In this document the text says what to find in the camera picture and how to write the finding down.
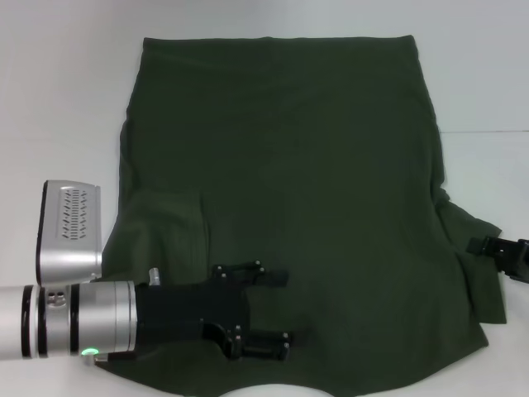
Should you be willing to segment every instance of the white background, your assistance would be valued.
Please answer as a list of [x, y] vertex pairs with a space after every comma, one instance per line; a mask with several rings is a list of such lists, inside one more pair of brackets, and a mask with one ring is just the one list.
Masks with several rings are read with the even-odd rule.
[[[46, 179], [101, 185], [107, 239], [118, 135], [145, 36], [413, 34], [449, 193], [506, 238], [529, 237], [528, 20], [524, 0], [0, 0], [0, 285], [35, 282]], [[509, 324], [485, 326], [489, 348], [387, 396], [528, 395], [529, 286], [505, 280], [505, 291]], [[0, 383], [5, 395], [161, 395], [70, 358], [0, 362]], [[279, 386], [235, 393], [272, 394], [318, 395]]]

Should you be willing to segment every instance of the green fabric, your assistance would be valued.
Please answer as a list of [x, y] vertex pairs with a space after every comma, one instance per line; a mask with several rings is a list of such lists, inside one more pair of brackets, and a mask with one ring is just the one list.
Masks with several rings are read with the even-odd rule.
[[145, 39], [122, 131], [104, 278], [203, 280], [213, 264], [289, 269], [250, 290], [252, 324], [305, 332], [287, 362], [175, 343], [103, 367], [180, 395], [302, 385], [352, 396], [409, 385], [504, 323], [499, 230], [449, 201], [412, 37]]

